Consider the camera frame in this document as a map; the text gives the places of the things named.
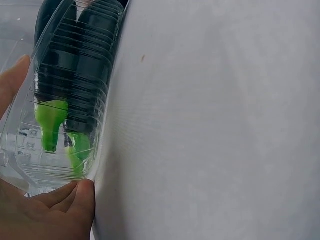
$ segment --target fingernail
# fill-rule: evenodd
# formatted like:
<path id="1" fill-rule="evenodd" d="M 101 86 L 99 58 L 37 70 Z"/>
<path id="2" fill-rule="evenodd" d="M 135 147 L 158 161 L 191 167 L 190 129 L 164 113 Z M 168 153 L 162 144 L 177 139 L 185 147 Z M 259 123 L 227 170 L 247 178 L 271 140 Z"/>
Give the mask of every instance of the fingernail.
<path id="1" fill-rule="evenodd" d="M 22 57 L 19 58 L 19 60 L 16 62 L 16 65 L 19 64 L 20 62 L 22 62 L 27 55 L 23 55 Z"/>

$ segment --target finger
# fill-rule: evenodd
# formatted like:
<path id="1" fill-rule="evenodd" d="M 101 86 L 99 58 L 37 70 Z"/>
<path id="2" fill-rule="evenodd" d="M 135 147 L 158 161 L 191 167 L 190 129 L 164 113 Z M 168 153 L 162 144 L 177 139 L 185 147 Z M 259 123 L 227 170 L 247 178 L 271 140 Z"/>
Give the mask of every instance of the finger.
<path id="1" fill-rule="evenodd" d="M 58 203 L 57 205 L 54 205 L 51 208 L 51 210 L 66 213 L 70 209 L 71 205 L 74 203 L 77 190 L 78 190 L 78 186 L 75 189 L 73 189 L 72 193 L 65 200 Z"/>
<path id="2" fill-rule="evenodd" d="M 57 190 L 34 196 L 32 199 L 42 202 L 51 209 L 54 205 L 57 205 L 65 200 L 73 192 L 76 186 L 76 182 L 70 182 L 69 184 Z"/>
<path id="3" fill-rule="evenodd" d="M 82 180 L 78 184 L 75 199 L 67 214 L 75 219 L 86 233 L 90 234 L 95 209 L 95 184 L 87 179 Z"/>
<path id="4" fill-rule="evenodd" d="M 24 55 L 16 65 L 0 75 L 0 118 L 5 114 L 24 82 L 30 65 L 30 57 Z"/>

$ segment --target clear plastic container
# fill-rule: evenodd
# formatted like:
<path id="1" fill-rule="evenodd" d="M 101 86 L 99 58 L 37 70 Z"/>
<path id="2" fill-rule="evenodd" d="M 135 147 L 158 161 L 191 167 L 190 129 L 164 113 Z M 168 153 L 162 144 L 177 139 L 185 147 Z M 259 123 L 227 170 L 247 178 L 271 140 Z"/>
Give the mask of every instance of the clear plastic container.
<path id="1" fill-rule="evenodd" d="M 33 2 L 0 7 L 10 13 L 0 15 L 0 41 L 10 46 L 0 67 L 32 54 L 2 131 L 0 174 L 35 195 L 86 178 L 98 160 L 125 10 L 116 0 Z"/>

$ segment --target eggplant calyx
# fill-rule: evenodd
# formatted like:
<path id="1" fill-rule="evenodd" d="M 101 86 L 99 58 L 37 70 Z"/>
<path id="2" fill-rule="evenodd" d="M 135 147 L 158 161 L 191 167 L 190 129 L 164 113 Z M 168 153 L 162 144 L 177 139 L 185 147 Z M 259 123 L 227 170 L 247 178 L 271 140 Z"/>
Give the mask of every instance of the eggplant calyx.
<path id="1" fill-rule="evenodd" d="M 68 103 L 66 101 L 53 100 L 36 104 L 34 115 L 41 127 L 43 149 L 54 153 L 57 150 L 60 125 L 68 115 Z"/>

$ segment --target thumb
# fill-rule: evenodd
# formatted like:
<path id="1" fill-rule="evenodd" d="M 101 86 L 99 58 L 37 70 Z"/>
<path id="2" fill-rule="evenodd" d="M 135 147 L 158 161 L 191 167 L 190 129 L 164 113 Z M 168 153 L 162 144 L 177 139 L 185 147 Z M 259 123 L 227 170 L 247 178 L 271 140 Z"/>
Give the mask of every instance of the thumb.
<path id="1" fill-rule="evenodd" d="M 78 183 L 73 204 L 68 214 L 77 221 L 82 230 L 90 235 L 95 217 L 95 184 L 90 180 L 82 180 Z"/>
<path id="2" fill-rule="evenodd" d="M 24 82 L 29 65 L 30 57 L 24 55 L 15 66 L 0 74 L 0 118 L 2 118 Z"/>

